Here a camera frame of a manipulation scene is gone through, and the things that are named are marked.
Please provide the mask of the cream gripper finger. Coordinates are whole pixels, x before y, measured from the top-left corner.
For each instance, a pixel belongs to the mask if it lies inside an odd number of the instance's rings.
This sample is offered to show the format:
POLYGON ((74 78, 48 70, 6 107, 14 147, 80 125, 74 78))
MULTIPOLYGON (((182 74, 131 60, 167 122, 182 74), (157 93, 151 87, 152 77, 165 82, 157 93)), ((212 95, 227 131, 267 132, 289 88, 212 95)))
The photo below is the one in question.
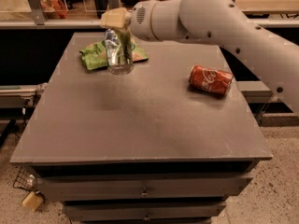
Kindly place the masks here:
POLYGON ((100 20, 103 28, 126 29, 131 21, 131 13, 125 7, 118 7, 105 12, 100 20))

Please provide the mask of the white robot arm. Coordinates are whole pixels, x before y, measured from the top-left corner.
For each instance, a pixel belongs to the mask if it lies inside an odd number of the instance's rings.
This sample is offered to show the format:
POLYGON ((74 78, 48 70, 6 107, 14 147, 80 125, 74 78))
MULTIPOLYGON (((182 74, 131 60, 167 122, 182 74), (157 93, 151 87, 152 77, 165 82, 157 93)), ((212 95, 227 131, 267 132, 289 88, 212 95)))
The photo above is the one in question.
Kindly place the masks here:
POLYGON ((299 112, 299 46, 255 24, 232 0, 149 0, 105 12, 100 25, 129 28, 145 41, 218 45, 299 112))

